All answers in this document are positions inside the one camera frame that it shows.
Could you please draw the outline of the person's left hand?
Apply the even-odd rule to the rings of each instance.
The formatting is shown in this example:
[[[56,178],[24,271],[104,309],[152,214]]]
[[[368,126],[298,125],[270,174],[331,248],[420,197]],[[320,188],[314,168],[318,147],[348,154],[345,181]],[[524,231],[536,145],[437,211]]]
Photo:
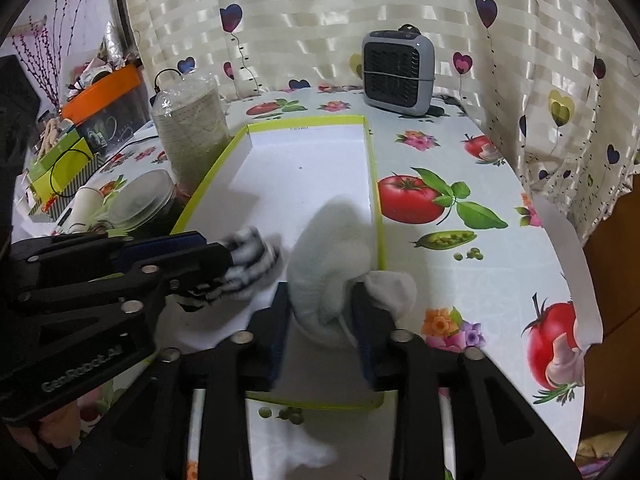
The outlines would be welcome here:
[[[80,439],[78,404],[76,401],[70,402],[43,417],[35,430],[12,426],[8,426],[8,429],[14,441],[32,453],[38,452],[39,442],[53,445],[55,448],[73,446]]]

